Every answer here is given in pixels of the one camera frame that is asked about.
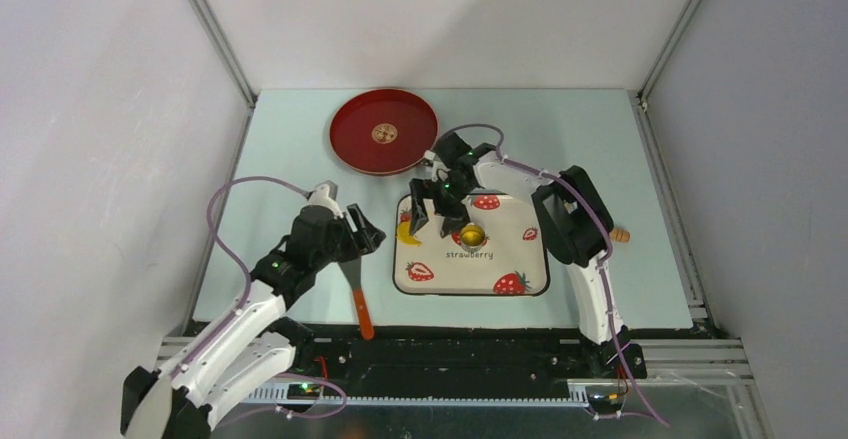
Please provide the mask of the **yellow dough scrap strip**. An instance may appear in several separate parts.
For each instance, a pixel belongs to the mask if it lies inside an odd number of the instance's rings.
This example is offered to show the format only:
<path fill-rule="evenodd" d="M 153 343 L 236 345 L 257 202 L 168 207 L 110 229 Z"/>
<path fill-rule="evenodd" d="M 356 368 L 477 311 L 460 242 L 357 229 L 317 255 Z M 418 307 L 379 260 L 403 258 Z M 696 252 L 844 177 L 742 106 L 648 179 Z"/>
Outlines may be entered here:
<path fill-rule="evenodd" d="M 402 221 L 398 224 L 398 226 L 396 227 L 396 239 L 398 242 L 409 246 L 422 245 L 422 242 L 419 241 L 411 232 L 410 221 Z"/>

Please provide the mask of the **white strawberry print tray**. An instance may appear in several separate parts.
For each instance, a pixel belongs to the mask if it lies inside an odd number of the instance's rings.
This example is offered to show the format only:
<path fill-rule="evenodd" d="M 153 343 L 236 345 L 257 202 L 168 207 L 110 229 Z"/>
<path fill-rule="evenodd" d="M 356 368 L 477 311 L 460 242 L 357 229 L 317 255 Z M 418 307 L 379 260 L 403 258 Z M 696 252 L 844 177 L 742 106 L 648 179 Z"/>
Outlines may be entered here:
<path fill-rule="evenodd" d="M 425 202 L 429 222 L 415 237 L 395 242 L 393 282 L 410 295 L 537 296 L 550 283 L 547 253 L 533 207 L 504 194 L 475 194 L 465 205 L 485 239 L 470 246 L 460 232 L 442 238 L 441 218 Z M 397 226 L 410 221 L 410 196 L 397 206 Z"/>

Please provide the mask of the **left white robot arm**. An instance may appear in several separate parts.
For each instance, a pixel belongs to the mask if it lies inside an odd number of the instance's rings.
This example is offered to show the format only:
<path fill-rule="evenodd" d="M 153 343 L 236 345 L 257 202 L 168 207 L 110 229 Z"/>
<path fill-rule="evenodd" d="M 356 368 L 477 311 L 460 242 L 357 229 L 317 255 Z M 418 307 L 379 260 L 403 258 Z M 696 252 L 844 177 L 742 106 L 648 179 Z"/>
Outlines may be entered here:
<path fill-rule="evenodd" d="M 207 438 L 220 421 L 268 379 L 304 375 L 316 362 L 309 330 L 288 310 L 319 272 L 336 264 L 348 281 L 363 339 L 375 336 L 362 290 L 362 259 L 386 235 L 357 205 L 345 211 L 306 205 L 288 234 L 247 276 L 243 296 L 181 351 L 125 379 L 121 434 L 126 438 Z"/>

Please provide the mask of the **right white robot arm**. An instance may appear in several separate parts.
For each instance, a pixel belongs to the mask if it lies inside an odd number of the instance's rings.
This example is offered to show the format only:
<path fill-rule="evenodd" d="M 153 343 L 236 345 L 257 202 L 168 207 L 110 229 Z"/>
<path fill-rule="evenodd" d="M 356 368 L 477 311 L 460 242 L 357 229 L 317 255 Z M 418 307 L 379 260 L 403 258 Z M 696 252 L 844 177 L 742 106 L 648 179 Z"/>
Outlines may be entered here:
<path fill-rule="evenodd" d="M 499 146 L 472 147 L 455 132 L 426 151 L 429 178 L 409 183 L 413 233 L 432 215 L 446 237 L 471 224 L 468 197 L 477 190 L 505 193 L 533 207 L 542 242 L 557 261 L 577 269 L 579 329 L 590 341 L 581 351 L 585 370 L 606 377 L 622 362 L 626 326 L 609 278 L 611 215 L 588 173 L 572 166 L 558 174 L 508 158 Z"/>

